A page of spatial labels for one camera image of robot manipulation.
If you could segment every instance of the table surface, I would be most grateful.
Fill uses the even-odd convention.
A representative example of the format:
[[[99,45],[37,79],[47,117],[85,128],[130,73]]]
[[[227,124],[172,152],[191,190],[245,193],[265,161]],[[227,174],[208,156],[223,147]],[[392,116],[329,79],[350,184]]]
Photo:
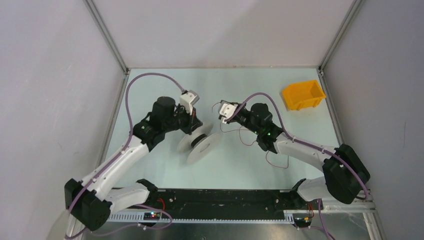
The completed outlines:
[[[220,100],[243,102],[256,92],[269,94],[278,106],[284,126],[292,134],[315,143],[337,146],[337,138],[326,101],[317,107],[300,111],[287,110],[281,91],[289,84],[319,80],[314,68],[181,68],[181,69],[132,69],[128,78],[143,73],[156,72],[175,78],[187,90],[199,94],[195,104],[197,116],[206,123],[212,122],[212,133],[220,132],[218,107]],[[138,123],[158,97],[168,96],[179,102],[180,90],[168,79],[146,76],[137,80],[129,91],[129,109],[134,123]],[[270,101],[256,96],[247,103],[267,103],[277,125],[278,117]],[[239,129],[237,123],[225,124],[225,131]],[[109,158],[128,137],[129,123],[123,100],[113,129],[106,157]],[[177,153],[177,145],[183,138],[182,131],[166,134],[165,140],[152,152],[136,162],[119,180],[116,187],[132,185],[139,179],[147,179],[159,188],[180,189],[291,189],[300,179],[323,176],[316,168],[293,157],[269,153],[271,163],[289,168],[273,167],[266,162],[265,154],[255,143],[245,146],[237,131],[223,133],[220,144],[206,157],[194,164],[187,164],[188,153]],[[245,143],[252,143],[256,135],[242,131]]]

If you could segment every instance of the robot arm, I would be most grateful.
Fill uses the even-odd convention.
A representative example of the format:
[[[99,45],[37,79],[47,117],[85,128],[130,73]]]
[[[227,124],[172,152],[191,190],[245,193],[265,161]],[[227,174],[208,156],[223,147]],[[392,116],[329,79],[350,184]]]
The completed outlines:
[[[369,172],[350,146],[323,146],[306,140],[299,141],[300,139],[293,135],[290,139],[281,127],[272,122],[273,115],[266,104],[255,103],[250,110],[243,107],[233,116],[239,105],[236,102],[221,101],[219,119],[226,124],[237,122],[255,133],[256,141],[262,150],[294,157],[324,173],[324,177],[302,179],[293,187],[292,190],[304,201],[332,196],[342,203],[350,204],[362,189],[352,173],[330,154],[339,156],[349,164],[363,183],[370,179]],[[320,146],[323,150],[319,151],[307,145]]]
[[[113,186],[135,162],[162,142],[166,133],[182,130],[191,134],[203,125],[193,107],[198,99],[193,91],[184,92],[178,105],[171,97],[159,97],[152,111],[133,127],[129,141],[81,181],[70,179],[65,184],[66,208],[75,201],[71,214],[94,231],[110,214],[144,203],[149,193],[157,190],[150,182],[139,180],[121,189],[112,189]]]

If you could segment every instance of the white wall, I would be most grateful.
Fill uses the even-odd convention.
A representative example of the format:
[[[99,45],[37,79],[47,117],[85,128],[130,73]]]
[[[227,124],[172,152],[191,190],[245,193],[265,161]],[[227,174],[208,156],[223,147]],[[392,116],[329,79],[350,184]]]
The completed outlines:
[[[424,1],[369,0],[324,70],[390,240],[423,239]]]
[[[353,0],[96,0],[129,67],[318,66]]]
[[[45,239],[95,166],[123,77],[76,1],[0,3],[0,239]]]

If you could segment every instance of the thin wire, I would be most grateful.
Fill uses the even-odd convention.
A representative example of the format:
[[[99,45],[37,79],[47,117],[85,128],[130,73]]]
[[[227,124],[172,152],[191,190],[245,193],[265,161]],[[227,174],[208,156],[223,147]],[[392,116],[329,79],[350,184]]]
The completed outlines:
[[[146,229],[151,229],[151,230],[160,230],[160,229],[164,229],[164,228],[169,227],[173,223],[173,221],[174,221],[173,218],[171,217],[171,215],[169,213],[167,213],[166,211],[164,211],[164,210],[156,209],[156,208],[153,208],[153,207],[150,207],[150,206],[146,206],[146,205],[143,205],[143,204],[136,204],[135,206],[142,207],[142,208],[145,208],[145,209],[149,209],[149,210],[153,210],[155,212],[160,212],[162,214],[165,214],[169,218],[169,221],[170,222],[168,224],[166,224],[165,226],[161,226],[161,227],[151,227],[151,226],[141,225],[140,223],[131,223],[131,224],[122,226],[122,227],[120,227],[120,228],[118,228],[116,230],[107,232],[107,233],[94,233],[94,232],[92,232],[91,234],[93,236],[96,236],[96,237],[105,237],[105,236],[109,236],[109,235],[115,234],[115,233],[117,233],[117,232],[119,232],[119,231],[121,231],[123,229],[129,228],[129,227],[142,227],[143,229],[146,228]]]
[[[224,131],[222,124],[223,124],[222,122],[219,123],[219,129],[221,130],[221,132],[230,133],[230,132],[238,131],[238,137],[240,138],[241,143],[244,144],[245,146],[250,147],[250,146],[253,146],[253,144],[257,143],[257,141],[253,141],[251,144],[247,144],[242,140],[242,135],[241,135],[240,131],[250,131],[249,129],[242,129],[243,126],[241,126],[239,129]]]
[[[295,222],[293,223],[293,226],[294,226],[295,228],[299,228],[299,229],[302,229],[302,230],[304,230],[304,229],[316,229],[316,230],[320,230],[321,232],[325,233],[324,229],[323,229],[322,227],[319,227],[319,226],[310,226],[310,227],[305,226],[305,227],[298,227],[298,225],[297,225]],[[336,238],[335,238],[333,235],[331,235],[331,233],[328,233],[328,235],[330,236],[330,238],[331,238],[332,240],[336,240]]]
[[[308,204],[308,209],[309,209],[309,213],[311,213],[312,212],[312,216],[310,217],[310,218],[313,218],[313,217],[315,217],[315,212],[314,212],[314,208],[312,207],[312,204]]]
[[[212,105],[212,113],[214,112],[214,107],[215,107],[215,105],[220,104],[220,103],[221,103],[221,102],[219,101],[219,102],[215,103],[214,105]]]
[[[126,109],[126,115],[128,117],[128,122],[129,122],[129,136],[128,139],[126,140],[124,146],[122,147],[122,150],[127,149],[128,145],[130,145],[130,141],[131,138],[133,136],[133,120],[131,119],[131,114],[130,114],[130,107],[128,104],[128,95],[130,92],[130,88],[133,85],[133,83],[138,80],[139,78],[145,77],[145,76],[160,76],[160,77],[164,77],[167,78],[169,80],[171,80],[174,84],[177,85],[177,87],[181,90],[181,92],[185,92],[186,90],[172,77],[162,74],[162,73],[157,73],[157,72],[147,72],[147,73],[143,73],[140,74],[136,77],[134,77],[134,79],[132,81],[129,82],[128,86],[126,87],[126,92],[125,92],[125,109]],[[104,167],[102,167],[88,182],[87,184],[81,189],[81,191],[79,191],[79,193],[75,196],[75,198],[73,199],[72,203],[70,204],[69,208],[68,208],[68,212],[71,213],[72,210],[75,207],[75,204],[77,203],[77,201],[80,199],[81,195],[84,193],[85,190],[87,190],[87,188],[93,183],[93,179],[98,178],[106,169],[108,169],[120,156],[122,155],[121,151],[119,151],[107,164],[104,165]],[[74,236],[68,236],[65,234],[65,239],[70,240],[70,239],[75,239],[76,235]]]
[[[167,227],[169,227],[174,222],[174,219],[172,218],[172,216],[169,213],[167,213],[166,211],[162,211],[160,209],[156,209],[156,208],[146,206],[146,205],[143,205],[143,204],[136,204],[135,206],[145,208],[145,209],[150,209],[150,210],[153,210],[155,212],[160,212],[161,214],[165,214],[169,218],[169,222],[165,226],[160,226],[160,227],[145,226],[147,229],[153,229],[153,230],[166,229]]]
[[[257,143],[257,141],[253,141],[251,144],[247,144],[247,143],[245,143],[245,142],[242,140],[242,134],[240,133],[240,130],[243,130],[243,129],[242,129],[242,127],[240,127],[240,128],[238,129],[238,137],[240,138],[240,142],[241,142],[242,144],[244,144],[245,146],[250,147],[250,146],[252,146],[253,144]]]
[[[310,229],[316,229],[316,230],[320,230],[323,233],[326,233],[326,231],[322,227],[319,227],[319,226],[311,226]],[[327,234],[332,240],[336,240],[336,238],[333,235],[331,235],[331,233],[327,232]]]
[[[162,202],[162,211],[165,211],[165,202],[164,202],[164,200],[162,198],[159,198],[157,201],[158,202]]]
[[[309,142],[306,142],[306,141],[302,141],[302,140],[299,140],[299,139],[297,139],[297,138],[293,138],[288,132],[287,132],[287,130],[286,130],[286,128],[284,127],[284,124],[283,124],[283,119],[281,118],[281,114],[280,114],[280,112],[279,112],[279,110],[278,110],[278,107],[277,107],[277,104],[275,103],[275,101],[271,98],[271,96],[269,96],[268,94],[266,94],[266,93],[264,93],[264,92],[256,92],[256,93],[253,93],[252,95],[250,95],[248,98],[246,98],[246,100],[244,100],[244,102],[235,110],[235,112],[232,114],[232,116],[230,116],[227,120],[226,120],[226,122],[229,122],[230,120],[232,120],[239,112],[240,112],[240,110],[242,110],[244,107],[245,107],[245,105],[246,105],[246,103],[251,99],[251,98],[253,98],[254,96],[257,96],[257,95],[263,95],[263,96],[265,96],[265,97],[267,97],[270,101],[271,101],[271,103],[272,103],[272,105],[274,106],[274,108],[275,108],[275,111],[276,111],[276,113],[277,113],[277,116],[278,116],[278,120],[279,120],[279,123],[280,123],[280,125],[281,125],[281,129],[282,129],[282,131],[284,132],[284,134],[286,135],[286,137],[289,139],[289,140],[291,140],[291,141],[293,141],[293,142],[297,142],[297,143],[300,143],[300,144],[302,144],[302,145],[305,145],[305,146],[307,146],[307,147],[310,147],[310,148],[313,148],[313,149],[316,149],[316,150],[318,150],[318,151],[320,151],[320,152],[323,152],[323,153],[325,153],[325,154],[328,154],[328,155],[330,155],[330,156],[332,156],[333,158],[335,158],[335,159],[337,159],[341,164],[343,164],[344,165],[344,167],[346,167],[348,170],[349,170],[349,172],[355,177],[355,179],[357,180],[357,182],[359,183],[359,185],[361,186],[361,188],[362,188],[362,190],[364,191],[364,193],[365,193],[365,199],[368,199],[369,198],[369,194],[368,194],[368,190],[367,190],[367,187],[365,186],[365,184],[364,184],[364,182],[362,181],[362,179],[358,176],[358,174],[354,171],[354,169],[347,163],[347,162],[345,162],[341,157],[339,157],[339,156],[337,156],[336,154],[334,154],[333,152],[331,152],[331,151],[329,151],[329,150],[327,150],[327,149],[324,149],[324,148],[322,148],[322,147],[320,147],[320,146],[316,146],[316,145],[314,145],[314,144],[311,144],[311,143],[309,143]]]
[[[266,154],[265,154],[265,160],[271,165],[271,166],[273,166],[273,167],[276,167],[276,168],[280,168],[280,169],[288,169],[289,168],[289,156],[287,156],[287,166],[277,166],[277,165],[274,165],[274,164],[272,164],[269,160],[268,160],[268,154],[270,153],[270,151],[267,151],[266,152]]]
[[[330,239],[330,233],[329,233],[329,231],[327,230],[327,228],[326,228],[326,224],[324,223],[324,220],[323,220],[323,215],[321,214],[321,203],[322,203],[323,201],[322,201],[322,199],[320,198],[320,199],[318,199],[318,213],[319,213],[319,219],[321,220],[321,224],[322,224],[322,229],[323,229],[323,231],[324,231],[324,233],[325,233],[325,235],[327,236],[327,238],[328,239]]]

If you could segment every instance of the yellow storage bin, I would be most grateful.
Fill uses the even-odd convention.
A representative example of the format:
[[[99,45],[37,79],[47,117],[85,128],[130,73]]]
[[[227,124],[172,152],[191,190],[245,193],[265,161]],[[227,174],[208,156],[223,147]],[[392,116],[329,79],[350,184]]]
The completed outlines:
[[[315,108],[322,99],[326,98],[317,80],[290,84],[281,93],[290,110]]]

